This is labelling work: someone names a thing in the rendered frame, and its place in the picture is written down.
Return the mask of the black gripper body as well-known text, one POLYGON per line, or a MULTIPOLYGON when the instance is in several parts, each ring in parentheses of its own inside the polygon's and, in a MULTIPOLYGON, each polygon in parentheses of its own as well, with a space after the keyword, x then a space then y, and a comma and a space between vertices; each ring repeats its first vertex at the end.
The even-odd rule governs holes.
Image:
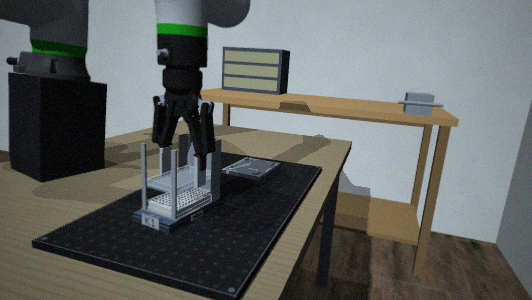
POLYGON ((185 100, 190 117, 192 117, 199 108, 198 97, 202 99, 200 91, 202 89, 202 71, 189 70, 162 70, 163 87, 166 88, 164 99, 168 104, 168 100, 174 98, 176 100, 173 110, 173 116, 183 117, 182 111, 179 107, 179 100, 185 100), (172 90, 173 89, 173 90, 172 90))

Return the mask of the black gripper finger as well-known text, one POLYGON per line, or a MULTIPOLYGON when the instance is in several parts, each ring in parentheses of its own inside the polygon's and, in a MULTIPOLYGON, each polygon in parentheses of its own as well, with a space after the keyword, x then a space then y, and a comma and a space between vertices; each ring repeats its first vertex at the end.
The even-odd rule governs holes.
POLYGON ((198 97, 199 111, 190 117, 185 100, 179 100, 184 121, 188 125, 194 155, 194 187, 206 185, 206 156, 215 151, 215 137, 213 125, 214 103, 206 102, 198 97))
POLYGON ((154 118, 152 142, 157 143, 160 147, 160 174, 162 174, 171 171, 172 146, 170 145, 173 145, 173 135, 181 116, 173 116, 172 114, 176 103, 174 98, 169 99, 167 104, 164 95, 154 96, 153 103, 154 118))

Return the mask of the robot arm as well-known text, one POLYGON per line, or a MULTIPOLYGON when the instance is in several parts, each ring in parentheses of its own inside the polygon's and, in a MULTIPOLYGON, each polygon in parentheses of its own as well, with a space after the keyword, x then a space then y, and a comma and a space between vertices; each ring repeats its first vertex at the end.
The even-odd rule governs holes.
MULTIPOLYGON (((154 0, 154 4, 157 63, 189 71, 207 67, 208 23, 234 27, 250 9, 250 0, 154 0)), ((88 16, 89 0, 0 0, 0 19, 28 25, 32 46, 32 52, 22 51, 19 58, 8 57, 6 62, 13 65, 13 72, 30 76, 91 81, 85 62, 88 16)))

